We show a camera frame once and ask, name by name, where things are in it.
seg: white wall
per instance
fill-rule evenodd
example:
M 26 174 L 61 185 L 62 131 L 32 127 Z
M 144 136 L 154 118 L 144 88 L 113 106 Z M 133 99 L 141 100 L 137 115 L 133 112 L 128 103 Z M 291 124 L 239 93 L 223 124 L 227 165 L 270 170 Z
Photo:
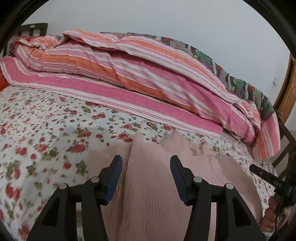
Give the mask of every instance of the white wall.
M 287 122 L 285 123 L 285 126 L 288 130 L 296 131 L 296 107 L 294 105 L 294 108 L 287 119 Z
M 25 24 L 38 22 L 49 24 L 49 34 L 80 28 L 181 40 L 257 87 L 271 102 L 289 61 L 289 50 L 279 35 L 242 0 L 50 0 Z

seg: orange pillow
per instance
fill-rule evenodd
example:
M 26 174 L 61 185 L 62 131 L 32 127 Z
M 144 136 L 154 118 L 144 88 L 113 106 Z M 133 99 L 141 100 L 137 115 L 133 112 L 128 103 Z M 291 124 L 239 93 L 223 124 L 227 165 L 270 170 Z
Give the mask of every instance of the orange pillow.
M 7 86 L 9 86 L 9 83 L 7 82 L 7 80 L 5 79 L 5 77 L 3 76 L 2 70 L 0 68 L 0 91 L 2 91 Z

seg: pink striped blanket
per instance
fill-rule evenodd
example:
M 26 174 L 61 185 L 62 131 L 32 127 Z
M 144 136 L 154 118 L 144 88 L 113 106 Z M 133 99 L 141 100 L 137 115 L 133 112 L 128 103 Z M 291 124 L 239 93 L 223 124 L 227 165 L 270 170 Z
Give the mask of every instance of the pink striped blanket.
M 54 36 L 45 36 L 18 38 L 17 42 L 19 44 L 14 49 L 17 58 L 5 57 L 1 64 L 3 74 L 10 83 L 20 85 L 20 82 L 26 82 L 26 86 L 35 88 L 42 85 L 44 89 L 80 98 L 88 97 L 89 94 L 99 98 L 107 97 L 108 104 L 121 102 L 121 106 L 126 107 L 132 104 L 133 111 L 138 111 L 133 114 L 143 116 L 143 113 L 149 115 L 147 113 L 155 112 L 155 121 L 167 121 L 170 117 L 174 120 L 166 124 L 176 125 L 178 128 L 182 126 L 191 131 L 202 130 L 203 133 L 217 136 L 221 134 L 221 127 L 214 125 L 215 122 L 246 144 L 255 143 L 252 149 L 255 159 L 271 157 L 280 149 L 276 115 L 273 114 L 268 120 L 261 122 L 253 102 L 247 102 L 228 92 L 211 71 L 181 50 L 144 36 L 121 37 L 81 30 L 66 31 L 61 40 Z M 16 69 L 19 72 L 18 78 L 15 76 Z M 104 83 L 68 74 L 79 74 L 103 80 Z M 27 78 L 22 75 L 34 77 L 30 77 L 28 83 Z M 116 88 L 106 82 L 143 93 L 145 96 Z M 104 91 L 94 86 L 104 86 L 112 90 L 109 90 L 107 96 Z M 124 94 L 115 97 L 119 92 Z M 175 106 L 148 96 L 157 97 Z M 186 116 L 190 116 L 190 121 L 188 117 L 187 121 L 176 117 L 178 115 L 175 112 L 168 113 L 166 108 L 186 113 Z M 199 124 L 200 120 L 203 120 L 202 123 L 207 128 Z

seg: wooden door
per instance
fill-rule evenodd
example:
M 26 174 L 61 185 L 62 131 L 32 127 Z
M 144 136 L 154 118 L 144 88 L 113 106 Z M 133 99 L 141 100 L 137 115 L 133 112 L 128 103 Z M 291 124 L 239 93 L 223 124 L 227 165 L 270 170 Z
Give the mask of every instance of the wooden door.
M 290 54 L 286 77 L 274 108 L 277 110 L 283 124 L 287 121 L 296 101 L 296 61 Z

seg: blue gripper pad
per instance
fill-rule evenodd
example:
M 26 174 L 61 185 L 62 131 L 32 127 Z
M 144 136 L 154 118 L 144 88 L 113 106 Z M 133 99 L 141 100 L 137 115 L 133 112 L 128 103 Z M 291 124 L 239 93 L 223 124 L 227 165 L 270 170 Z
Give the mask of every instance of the blue gripper pad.
M 110 200 L 112 200 L 114 193 L 115 193 L 115 189 L 119 180 L 119 176 L 121 174 L 121 170 L 122 170 L 122 158 L 120 155 L 116 155 L 110 165 L 109 168 L 112 168 L 112 172 L 110 174 L 109 180 L 106 183 L 106 188 L 107 188 L 107 192 L 106 192 L 106 196 L 105 196 L 105 201 L 108 203 Z
M 180 199 L 184 202 L 186 205 L 189 201 L 188 196 L 187 196 L 187 185 L 186 182 L 182 176 L 180 168 L 184 168 L 178 158 L 178 156 L 172 156 L 170 159 L 170 170 L 172 172 L 175 185 L 178 190 L 178 194 Z

